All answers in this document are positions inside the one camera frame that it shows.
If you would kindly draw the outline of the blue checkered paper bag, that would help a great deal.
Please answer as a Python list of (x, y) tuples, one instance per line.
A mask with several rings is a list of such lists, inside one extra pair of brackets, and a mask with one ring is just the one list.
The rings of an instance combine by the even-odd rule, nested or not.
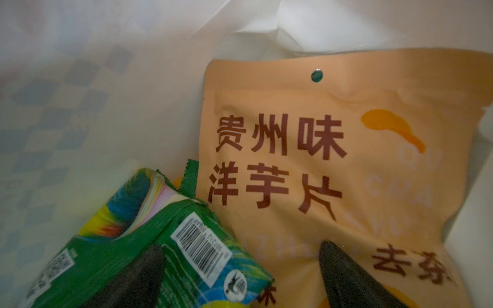
[(492, 51), (491, 1), (2, 1), (1, 306), (136, 169), (198, 153), (213, 59)]

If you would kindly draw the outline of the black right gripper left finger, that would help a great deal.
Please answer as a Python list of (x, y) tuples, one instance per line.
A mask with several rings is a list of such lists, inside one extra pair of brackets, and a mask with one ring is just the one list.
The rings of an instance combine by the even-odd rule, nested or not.
[(149, 246), (82, 307), (155, 307), (166, 258), (159, 245)]

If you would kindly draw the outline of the orange potato chip bag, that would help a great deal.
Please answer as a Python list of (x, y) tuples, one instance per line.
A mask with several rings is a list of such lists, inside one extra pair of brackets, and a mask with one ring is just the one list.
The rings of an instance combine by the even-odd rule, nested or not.
[(329, 307), (331, 241), (410, 307), (471, 307), (442, 230), (491, 103), (476, 51), (210, 62), (197, 195), (273, 276), (252, 305)]

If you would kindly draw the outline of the green snack bag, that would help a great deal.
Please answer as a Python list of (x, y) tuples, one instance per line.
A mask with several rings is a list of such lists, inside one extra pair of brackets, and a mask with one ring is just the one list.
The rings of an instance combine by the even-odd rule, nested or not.
[(139, 169), (50, 260), (19, 307), (250, 307), (273, 277), (196, 197)]

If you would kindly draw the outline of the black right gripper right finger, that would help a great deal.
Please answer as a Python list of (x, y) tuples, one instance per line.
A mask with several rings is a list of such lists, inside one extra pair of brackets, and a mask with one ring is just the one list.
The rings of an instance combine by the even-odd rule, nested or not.
[(318, 261), (331, 307), (406, 307), (335, 243), (322, 242)]

